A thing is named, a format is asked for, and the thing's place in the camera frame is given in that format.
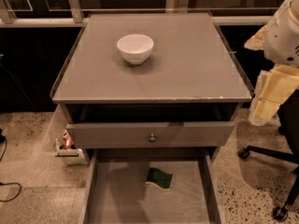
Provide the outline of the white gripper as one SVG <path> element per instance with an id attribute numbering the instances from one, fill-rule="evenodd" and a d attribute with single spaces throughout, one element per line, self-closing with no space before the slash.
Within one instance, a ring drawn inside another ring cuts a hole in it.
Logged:
<path id="1" fill-rule="evenodd" d="M 249 108 L 249 122 L 263 126 L 299 87 L 299 0 L 285 0 L 270 21 L 244 44 L 245 49 L 263 50 L 276 64 L 261 71 Z"/>

